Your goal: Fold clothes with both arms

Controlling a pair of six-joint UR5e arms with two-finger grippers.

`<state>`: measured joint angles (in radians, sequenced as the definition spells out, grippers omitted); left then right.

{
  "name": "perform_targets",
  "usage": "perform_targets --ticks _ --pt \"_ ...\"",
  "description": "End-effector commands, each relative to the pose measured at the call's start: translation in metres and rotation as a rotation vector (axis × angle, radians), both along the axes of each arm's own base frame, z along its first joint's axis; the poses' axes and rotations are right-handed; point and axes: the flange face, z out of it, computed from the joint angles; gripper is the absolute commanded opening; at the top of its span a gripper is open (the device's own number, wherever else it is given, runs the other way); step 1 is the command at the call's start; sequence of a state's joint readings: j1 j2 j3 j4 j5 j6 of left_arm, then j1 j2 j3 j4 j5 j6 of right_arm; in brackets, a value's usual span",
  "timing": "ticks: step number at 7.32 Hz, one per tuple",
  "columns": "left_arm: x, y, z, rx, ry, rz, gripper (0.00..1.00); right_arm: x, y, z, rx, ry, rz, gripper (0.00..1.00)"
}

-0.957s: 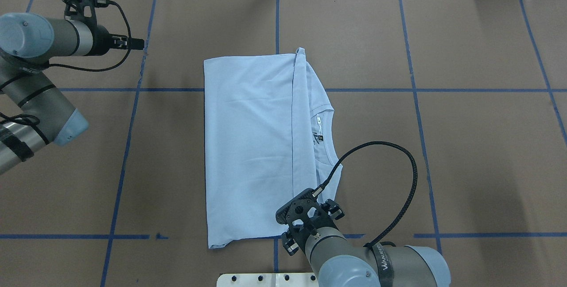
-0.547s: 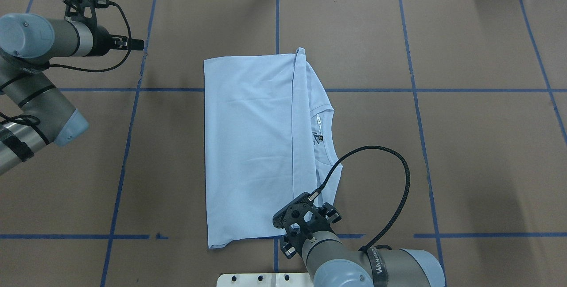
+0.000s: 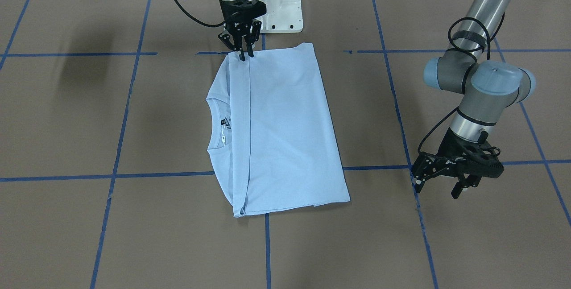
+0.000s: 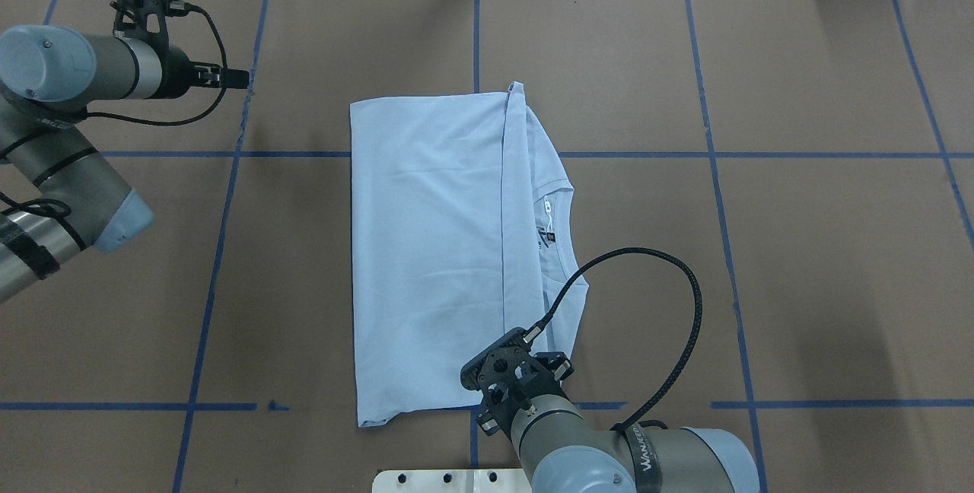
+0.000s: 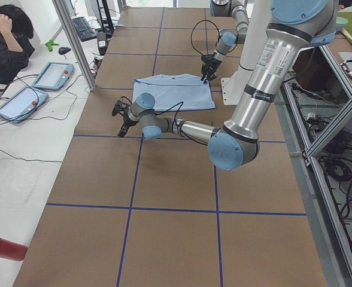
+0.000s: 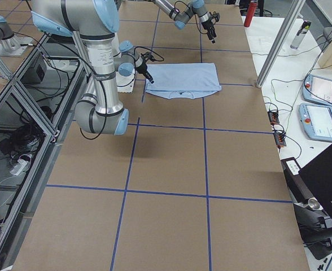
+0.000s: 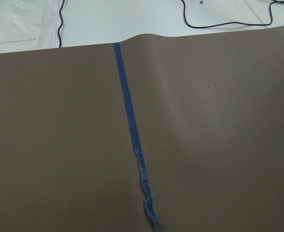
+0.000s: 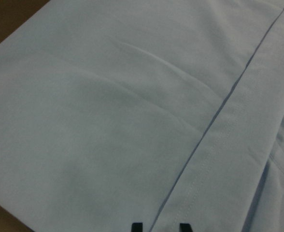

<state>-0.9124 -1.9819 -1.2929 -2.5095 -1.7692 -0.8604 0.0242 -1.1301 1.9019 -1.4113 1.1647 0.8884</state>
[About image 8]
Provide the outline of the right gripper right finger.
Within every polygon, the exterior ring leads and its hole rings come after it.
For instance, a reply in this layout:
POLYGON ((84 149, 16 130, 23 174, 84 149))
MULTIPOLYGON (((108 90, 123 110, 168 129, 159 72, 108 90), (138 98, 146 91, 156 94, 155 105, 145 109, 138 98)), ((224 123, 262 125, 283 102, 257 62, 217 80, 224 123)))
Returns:
POLYGON ((180 223, 179 232, 192 232, 192 227, 189 223, 180 223))

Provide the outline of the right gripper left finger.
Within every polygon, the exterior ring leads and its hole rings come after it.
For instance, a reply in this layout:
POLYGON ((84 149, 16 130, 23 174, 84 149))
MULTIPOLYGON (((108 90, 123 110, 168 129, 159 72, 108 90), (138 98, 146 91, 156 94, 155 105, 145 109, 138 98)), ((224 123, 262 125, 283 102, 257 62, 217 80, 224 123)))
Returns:
POLYGON ((132 223, 131 232, 143 232, 143 223, 142 222, 132 223))

